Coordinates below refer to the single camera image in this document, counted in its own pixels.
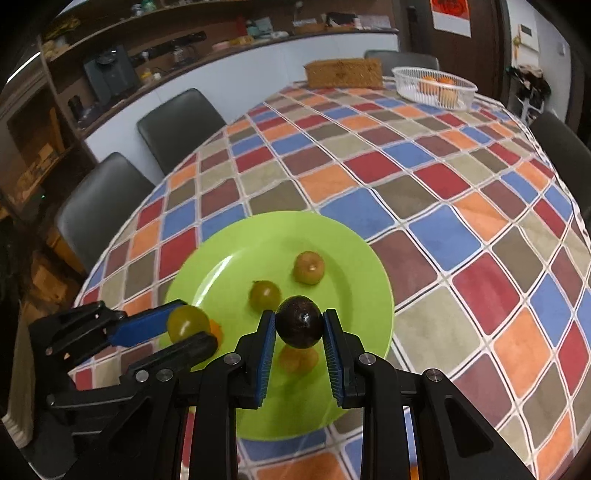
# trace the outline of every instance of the dark chair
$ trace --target dark chair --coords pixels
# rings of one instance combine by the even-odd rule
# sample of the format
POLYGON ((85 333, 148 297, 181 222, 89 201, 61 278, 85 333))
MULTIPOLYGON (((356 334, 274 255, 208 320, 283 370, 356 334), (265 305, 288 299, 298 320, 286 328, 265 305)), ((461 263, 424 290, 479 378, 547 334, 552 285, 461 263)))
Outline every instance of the dark chair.
POLYGON ((550 112, 536 118, 530 130, 579 204, 588 227, 591 220, 591 151, 550 112))
POLYGON ((392 76, 395 67, 423 67, 439 70, 439 60, 432 55, 423 53, 400 52, 394 50, 367 50, 366 59, 380 59, 382 61, 382 75, 392 76))
POLYGON ((56 225, 86 271, 153 188, 118 152, 99 163, 76 187, 57 212, 56 225))
POLYGON ((224 125, 209 100, 192 88, 148 113, 138 130, 166 175, 224 125))

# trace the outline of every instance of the round table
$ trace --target round table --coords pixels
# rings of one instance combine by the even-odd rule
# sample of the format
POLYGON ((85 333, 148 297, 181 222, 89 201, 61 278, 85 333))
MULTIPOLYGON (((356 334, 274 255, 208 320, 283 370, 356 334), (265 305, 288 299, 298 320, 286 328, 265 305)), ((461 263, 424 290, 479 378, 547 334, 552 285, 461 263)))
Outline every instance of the round table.
MULTIPOLYGON (((537 478, 557 476, 589 432, 589 236, 531 133, 493 100, 448 112, 389 84, 290 86, 155 188, 77 304, 102 299, 128 314, 157 306, 217 231, 307 209, 344 223, 382 261, 396 301, 388 360, 441 369, 537 478)), ((72 372, 77 387, 116 383, 157 345, 101 352, 72 372)), ((361 425, 350 411, 305 437, 241 439, 240 470, 261 480, 358 478, 361 425)))

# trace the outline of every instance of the orange square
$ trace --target orange square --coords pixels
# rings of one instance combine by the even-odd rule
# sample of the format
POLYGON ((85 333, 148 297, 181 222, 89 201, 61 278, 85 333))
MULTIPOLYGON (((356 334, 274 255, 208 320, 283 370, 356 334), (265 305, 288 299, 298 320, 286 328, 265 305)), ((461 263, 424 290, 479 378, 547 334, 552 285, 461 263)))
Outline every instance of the orange square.
POLYGON ((543 190, 543 188, 548 185, 550 181, 546 175, 544 175, 540 170, 535 168, 530 162, 522 163, 516 170, 526 179, 530 181, 530 183, 536 187, 538 190, 543 190))
POLYGON ((292 133, 297 132, 297 128, 294 127, 292 124, 281 124, 277 125, 276 127, 270 128, 265 130, 262 134, 265 138, 272 142, 273 140, 277 140, 278 138, 286 137, 291 135, 292 133))
POLYGON ((301 177, 300 183, 314 203, 358 185, 340 165, 331 165, 301 177))
POLYGON ((550 348, 527 308, 517 314, 493 348, 519 398, 534 385, 550 358, 550 348))
POLYGON ((469 148, 474 148, 478 146, 478 144, 474 142, 473 139, 471 139, 467 135, 464 135, 462 132, 458 130, 448 130, 447 132, 440 133, 439 135, 449 140, 457 148, 461 148, 462 150, 468 150, 469 148))
POLYGON ((314 95, 308 98, 304 98, 303 100, 300 100, 300 103, 303 103, 304 105, 318 105, 319 103, 325 103, 326 99, 324 97, 321 97, 320 95, 314 95))
POLYGON ((123 305, 123 309, 128 316, 135 315, 136 313, 143 312, 152 308, 152 291, 148 290, 142 293, 139 297, 127 302, 123 305))
POLYGON ((550 440, 538 453, 535 460, 538 465, 538 479, 547 480, 562 463, 566 454, 573 447, 573 436, 570 431, 570 413, 566 415, 550 437, 550 440))
POLYGON ((511 138, 513 136, 513 132, 508 128, 503 127, 501 124, 489 124, 488 126, 505 138, 511 138))
POLYGON ((195 178, 197 174, 197 164, 192 163, 188 167, 173 173, 168 179, 168 188, 174 190, 176 187, 185 183, 188 179, 195 178))
POLYGON ((509 223, 478 192, 458 200, 454 205, 485 242, 488 242, 509 223))
POLYGON ((292 90, 290 92, 284 93, 283 95, 285 95, 286 97, 299 97, 300 95, 305 95, 306 93, 308 93, 308 91, 306 90, 302 90, 300 89, 296 89, 296 90, 292 90))
POLYGON ((129 252, 129 259, 133 260, 143 253, 147 252, 158 243, 158 234, 160 233, 160 219, 156 219, 143 227, 139 232, 136 232, 134 239, 131 242, 131 250, 129 252))
POLYGON ((261 468, 256 472, 258 480, 345 480, 345 475, 335 455, 324 452, 292 462, 261 468))
POLYGON ((420 111, 412 105, 397 106, 392 111, 405 116, 406 118, 419 118, 420 116, 425 116, 425 112, 420 111))
POLYGON ((363 115, 348 116, 339 120, 339 123, 343 125, 343 127, 347 127, 355 132, 379 125, 379 122, 373 118, 363 115))
POLYGON ((228 125, 226 127, 226 132, 228 132, 228 135, 233 135, 236 132, 241 132, 242 130, 244 130, 245 128, 248 128, 249 126, 251 126, 249 121, 246 120, 245 118, 243 118, 242 120, 239 120, 238 122, 235 122, 232 125, 228 125))

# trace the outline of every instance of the blue square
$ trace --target blue square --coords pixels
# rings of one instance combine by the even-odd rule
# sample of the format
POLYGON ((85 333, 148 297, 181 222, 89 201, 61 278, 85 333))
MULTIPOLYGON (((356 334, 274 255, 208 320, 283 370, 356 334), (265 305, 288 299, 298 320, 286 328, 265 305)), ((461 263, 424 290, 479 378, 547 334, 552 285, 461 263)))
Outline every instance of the blue square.
POLYGON ((258 135, 253 135, 252 137, 245 138, 244 140, 240 140, 238 143, 233 144, 232 153, 235 157, 237 157, 238 155, 242 155, 249 150, 260 147, 263 143, 264 142, 261 137, 258 135))
POLYGON ((480 144, 485 144, 491 141, 491 138, 488 135, 485 135, 474 127, 464 127, 462 128, 462 132, 480 144))
POLYGON ((157 189, 155 189, 152 192, 152 195, 150 195, 150 198, 148 198, 148 201, 145 202, 145 205, 149 205, 154 200, 158 200, 160 197, 163 197, 165 193, 166 193, 166 182, 162 183, 160 185, 160 187, 158 187, 157 189))
POLYGON ((246 218, 242 205, 236 205, 229 210, 218 213, 201 224, 201 241, 204 242, 214 233, 218 233, 228 225, 246 218))
POLYGON ((320 209, 320 214, 348 226, 364 240, 395 225, 367 189, 357 189, 330 202, 320 209))
POLYGON ((546 197, 546 200, 548 200, 560 214, 563 220, 567 222, 570 218, 570 215, 573 213, 573 207, 570 202, 564 198, 564 196, 554 185, 550 186, 544 196, 546 197))
POLYGON ((246 454, 253 462, 260 462, 270 458, 285 457, 294 455, 302 450, 307 450, 326 443, 326 432, 324 429, 301 437, 276 442, 256 442, 254 440, 242 440, 246 454))
POLYGON ((431 106, 431 105, 415 105, 415 107, 417 107, 419 110, 422 110, 425 113, 429 113, 429 115, 439 115, 440 113, 443 113, 443 110, 441 110, 440 108, 437 108, 435 106, 431 106))
POLYGON ((103 278, 104 271, 105 271, 105 261, 103 260, 100 263, 99 267, 92 274, 90 281, 88 282, 88 285, 86 286, 86 290, 90 290, 91 288, 93 288, 99 284, 101 278, 103 278))
POLYGON ((171 210, 164 217, 164 226, 162 227, 162 240, 185 230, 189 225, 195 222, 195 199, 189 200, 180 207, 171 210))
POLYGON ((581 305, 577 310, 577 318, 583 328, 587 343, 591 344, 591 293, 589 293, 588 289, 584 290, 583 300, 581 300, 581 305))
POLYGON ((514 171, 504 174, 501 178, 511 185, 519 196, 528 203, 533 202, 538 196, 538 192, 536 192, 535 188, 533 188, 526 179, 514 171))
POLYGON ((278 155, 285 155, 295 150, 299 150, 311 143, 312 140, 310 140, 304 134, 295 134, 287 138, 282 138, 281 140, 276 140, 271 144, 271 146, 278 155))
POLYGON ((273 110, 270 110, 268 112, 259 113, 258 115, 252 116, 251 118, 256 124, 259 124, 261 122, 264 122, 265 120, 275 118, 276 116, 277 114, 273 110))
POLYGON ((430 154, 412 142, 403 142, 384 148, 384 152, 406 168, 418 167, 433 159, 430 154))
POLYGON ((558 345, 570 320, 570 308, 550 274, 546 274, 530 302, 552 344, 558 345))
POLYGON ((374 103, 381 105, 385 108, 394 108, 397 106, 406 105, 406 103, 401 102, 400 100, 394 100, 393 98, 385 98, 383 100, 374 100, 374 103))
POLYGON ((361 454, 363 452, 363 436, 357 437, 355 440, 345 445, 345 453, 349 457, 349 462, 353 471, 357 474, 357 478, 361 477, 361 454))
POLYGON ((333 120, 338 120, 339 118, 345 118, 347 116, 357 115, 358 113, 355 110, 351 110, 348 107, 340 107, 340 108, 333 108, 331 110, 327 110, 324 114, 328 118, 332 118, 333 120))
POLYGON ((445 271, 451 271, 480 248, 479 240, 448 205, 410 224, 410 230, 445 271))

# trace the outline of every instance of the wicker basket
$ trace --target wicker basket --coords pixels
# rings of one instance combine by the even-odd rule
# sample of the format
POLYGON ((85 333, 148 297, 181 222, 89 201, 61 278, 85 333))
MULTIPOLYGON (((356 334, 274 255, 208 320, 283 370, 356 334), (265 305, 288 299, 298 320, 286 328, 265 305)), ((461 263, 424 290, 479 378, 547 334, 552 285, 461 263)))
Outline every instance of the wicker basket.
POLYGON ((381 88, 382 63, 378 59, 316 60, 304 67, 310 88, 381 88))

